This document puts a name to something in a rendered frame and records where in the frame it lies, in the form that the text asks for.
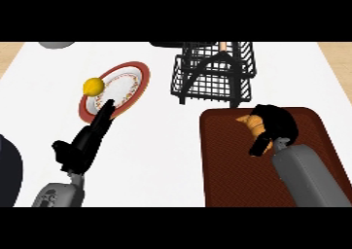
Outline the grey round object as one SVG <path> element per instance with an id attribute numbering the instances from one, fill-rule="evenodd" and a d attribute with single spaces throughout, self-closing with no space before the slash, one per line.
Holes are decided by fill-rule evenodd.
<path id="1" fill-rule="evenodd" d="M 42 48 L 50 50 L 63 49 L 73 44 L 73 42 L 38 42 Z"/>

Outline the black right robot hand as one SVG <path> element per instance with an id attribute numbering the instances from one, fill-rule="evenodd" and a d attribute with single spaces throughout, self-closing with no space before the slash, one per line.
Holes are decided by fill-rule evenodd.
<path id="1" fill-rule="evenodd" d="M 249 149 L 249 155 L 260 157 L 267 146 L 277 138 L 286 138 L 285 145 L 295 142 L 298 136 L 297 123 L 288 111 L 274 105 L 258 104 L 251 114 L 261 118 L 264 131 L 257 135 L 255 142 Z"/>

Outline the golden brown croissant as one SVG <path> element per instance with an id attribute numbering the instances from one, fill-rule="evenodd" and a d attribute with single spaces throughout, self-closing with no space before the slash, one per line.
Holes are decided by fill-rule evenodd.
<path id="1" fill-rule="evenodd" d="M 254 138 L 254 144 L 249 149 L 249 155 L 260 157 L 273 147 L 271 139 L 267 137 L 263 118 L 257 115 L 245 115 L 236 120 L 246 125 Z"/>

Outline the dark rounded appliance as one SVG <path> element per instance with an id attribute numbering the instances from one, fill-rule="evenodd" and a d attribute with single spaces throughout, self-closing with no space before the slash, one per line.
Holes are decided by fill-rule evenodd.
<path id="1" fill-rule="evenodd" d="M 23 180 L 23 161 L 14 144 L 0 134 L 0 207 L 13 207 Z"/>

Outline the yellow lemon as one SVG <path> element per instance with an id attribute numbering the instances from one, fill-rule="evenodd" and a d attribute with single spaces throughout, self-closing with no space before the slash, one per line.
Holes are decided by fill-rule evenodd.
<path id="1" fill-rule="evenodd" d="M 96 96 L 104 89 L 104 83 L 100 78 L 90 78 L 82 84 L 82 94 L 87 96 Z"/>

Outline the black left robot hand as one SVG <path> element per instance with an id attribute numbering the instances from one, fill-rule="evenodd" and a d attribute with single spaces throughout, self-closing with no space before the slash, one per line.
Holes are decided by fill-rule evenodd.
<path id="1" fill-rule="evenodd" d="M 56 162 L 60 170 L 72 174 L 84 174 L 98 151 L 101 139 L 107 133 L 115 112 L 113 100 L 109 99 L 100 108 L 94 119 L 81 131 L 70 143 L 57 140 L 51 147 L 56 153 Z"/>

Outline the brown rectangular tray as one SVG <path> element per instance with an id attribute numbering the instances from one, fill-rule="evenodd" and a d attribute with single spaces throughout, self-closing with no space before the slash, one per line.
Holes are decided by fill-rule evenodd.
<path id="1" fill-rule="evenodd" d="M 317 153 L 352 202 L 352 184 L 326 134 L 322 119 L 304 107 L 289 107 L 298 128 L 295 142 Z M 254 138 L 236 119 L 248 108 L 209 109 L 199 117 L 205 205 L 208 207 L 295 205 L 271 163 L 271 153 L 248 155 Z"/>

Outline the red rimmed white plate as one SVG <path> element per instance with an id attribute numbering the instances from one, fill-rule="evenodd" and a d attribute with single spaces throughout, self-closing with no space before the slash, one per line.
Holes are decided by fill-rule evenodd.
<path id="1" fill-rule="evenodd" d="M 122 63 L 103 73 L 101 93 L 97 96 L 84 95 L 78 103 L 78 115 L 88 124 L 109 99 L 115 100 L 112 119 L 131 107 L 146 90 L 149 76 L 147 65 L 138 61 Z"/>

